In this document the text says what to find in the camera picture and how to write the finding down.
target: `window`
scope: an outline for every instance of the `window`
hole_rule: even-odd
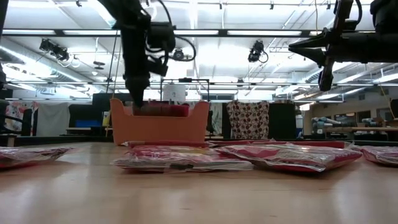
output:
[[[371,118],[371,111],[361,111],[357,113],[358,122],[362,123],[362,119]]]
[[[386,121],[392,121],[394,119],[392,117],[390,108],[377,109],[377,116]]]

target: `wooden table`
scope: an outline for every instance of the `wooden table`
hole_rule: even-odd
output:
[[[0,173],[0,223],[397,223],[398,169],[360,159],[318,176],[273,171],[128,174],[126,148]]]

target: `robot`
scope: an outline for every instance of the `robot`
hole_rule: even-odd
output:
[[[151,22],[150,15],[141,6],[140,0],[98,0],[116,19],[113,29],[121,31],[123,58],[125,61],[124,80],[134,104],[143,105],[144,90],[149,86],[150,72],[160,76],[167,73],[169,52],[175,48],[175,38],[187,39],[174,34],[170,14],[168,22]],[[336,0],[335,21],[331,29],[324,28],[321,34],[289,45],[289,50],[307,57],[323,67],[318,79],[319,89],[328,91],[333,81],[334,62],[398,62],[398,0],[375,0],[371,4],[375,32],[356,32],[362,18],[359,7],[357,21],[348,20],[354,0]],[[164,51],[159,58],[147,55]],[[0,72],[0,82],[5,83],[5,75]]]

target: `spotlight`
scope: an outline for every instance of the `spotlight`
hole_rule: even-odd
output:
[[[57,44],[53,44],[48,39],[42,39],[39,49],[45,53],[50,53],[50,55],[53,55],[57,60],[62,62],[69,60],[68,49],[66,47],[60,47]]]
[[[184,53],[182,52],[182,49],[175,49],[175,52],[173,54],[173,59],[174,60],[183,60],[184,59]]]
[[[265,61],[260,60],[260,57],[263,54],[267,56],[267,60]],[[262,43],[262,40],[257,40],[253,44],[252,49],[250,49],[248,60],[249,62],[261,62],[261,63],[266,63],[268,61],[268,54],[264,51],[264,44]]]

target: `red plastic package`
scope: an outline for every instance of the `red plastic package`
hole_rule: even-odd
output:
[[[251,170],[242,161],[202,147],[135,146],[124,157],[113,161],[123,169],[152,172],[205,172],[211,170]]]
[[[360,152],[333,147],[298,146],[293,144],[225,146],[215,149],[254,165],[279,170],[322,172],[353,162]]]
[[[389,146],[355,146],[365,159],[379,164],[398,166],[398,147]]]
[[[275,141],[275,140],[238,140],[238,141],[207,141],[216,146],[235,146],[235,145],[266,145],[266,144],[296,144],[300,146],[322,146],[344,149],[350,145],[343,141]]]
[[[18,148],[0,147],[0,169],[31,166],[45,161],[54,161],[70,152],[73,147]]]

